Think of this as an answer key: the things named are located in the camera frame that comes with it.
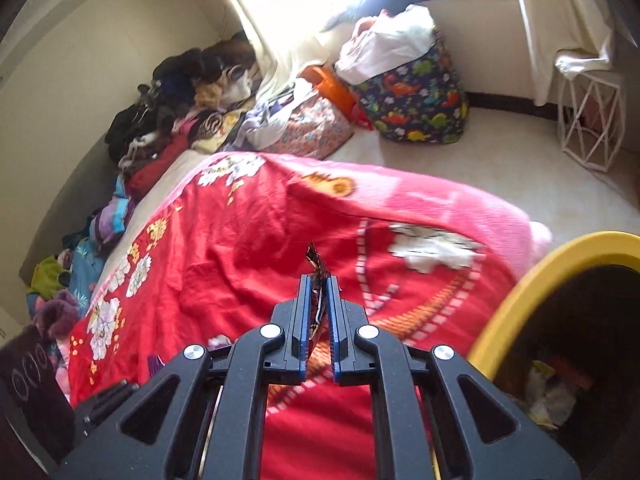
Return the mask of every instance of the trash bin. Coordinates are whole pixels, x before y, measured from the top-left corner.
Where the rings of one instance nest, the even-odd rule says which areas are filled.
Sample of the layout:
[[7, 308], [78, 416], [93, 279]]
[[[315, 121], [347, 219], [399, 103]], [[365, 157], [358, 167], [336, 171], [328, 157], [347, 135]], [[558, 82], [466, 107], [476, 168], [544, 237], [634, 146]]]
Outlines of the trash bin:
[[561, 354], [592, 383], [552, 432], [582, 477], [637, 478], [640, 237], [602, 232], [554, 251], [513, 289], [468, 358], [502, 388], [518, 363], [525, 380], [540, 347]]

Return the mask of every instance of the white metal frame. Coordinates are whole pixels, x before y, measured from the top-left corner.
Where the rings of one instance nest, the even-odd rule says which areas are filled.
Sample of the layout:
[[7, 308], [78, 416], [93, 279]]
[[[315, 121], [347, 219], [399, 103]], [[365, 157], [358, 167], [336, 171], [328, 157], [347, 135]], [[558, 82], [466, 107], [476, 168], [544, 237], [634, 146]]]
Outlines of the white metal frame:
[[[565, 105], [567, 86], [571, 96], [570, 106]], [[604, 102], [602, 97], [601, 88], [603, 86], [613, 91], [612, 97], [607, 102]], [[583, 125], [580, 121], [589, 97], [593, 97], [598, 104], [601, 132], [593, 130], [593, 121], [587, 125]], [[566, 117], [569, 117], [568, 122], [565, 121], [565, 111], [567, 111]], [[561, 75], [558, 91], [558, 137], [563, 152], [589, 170], [609, 171], [622, 145], [625, 129], [626, 96], [622, 77], [619, 74], [583, 72], [577, 75], [575, 80], [568, 80]], [[596, 139], [589, 151], [587, 151], [584, 140], [585, 135], [593, 136]], [[578, 137], [580, 153], [575, 153], [568, 145], [573, 136]], [[597, 153], [597, 157], [604, 162], [603, 164], [597, 164], [593, 161], [598, 149], [602, 150]]]

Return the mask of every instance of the yellow bin rim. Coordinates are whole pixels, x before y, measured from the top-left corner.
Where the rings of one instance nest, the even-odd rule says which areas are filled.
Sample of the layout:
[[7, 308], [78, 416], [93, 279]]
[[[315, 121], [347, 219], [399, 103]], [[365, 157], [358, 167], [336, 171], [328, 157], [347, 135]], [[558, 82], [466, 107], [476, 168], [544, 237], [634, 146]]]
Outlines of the yellow bin rim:
[[572, 277], [618, 265], [640, 272], [640, 237], [606, 231], [576, 238], [546, 256], [514, 287], [482, 331], [467, 358], [493, 379], [533, 312]]

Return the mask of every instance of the pink floral bag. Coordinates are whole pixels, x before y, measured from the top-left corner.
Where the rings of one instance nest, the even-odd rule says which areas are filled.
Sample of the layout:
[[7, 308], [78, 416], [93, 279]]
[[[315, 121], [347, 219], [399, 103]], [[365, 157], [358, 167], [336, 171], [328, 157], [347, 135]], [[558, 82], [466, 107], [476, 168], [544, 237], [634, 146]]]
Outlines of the pink floral bag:
[[320, 94], [291, 113], [279, 140], [263, 151], [326, 158], [353, 135], [353, 127], [335, 105]]

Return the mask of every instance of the curtain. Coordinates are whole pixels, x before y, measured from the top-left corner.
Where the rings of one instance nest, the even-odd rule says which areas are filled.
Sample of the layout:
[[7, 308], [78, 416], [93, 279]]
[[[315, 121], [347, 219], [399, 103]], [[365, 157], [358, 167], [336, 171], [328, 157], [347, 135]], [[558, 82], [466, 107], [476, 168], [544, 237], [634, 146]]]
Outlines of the curtain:
[[520, 0], [534, 101], [548, 100], [556, 67], [568, 79], [611, 70], [615, 25], [606, 0]]
[[227, 0], [238, 14], [264, 77], [258, 100], [276, 95], [328, 51], [316, 32], [351, 0]]

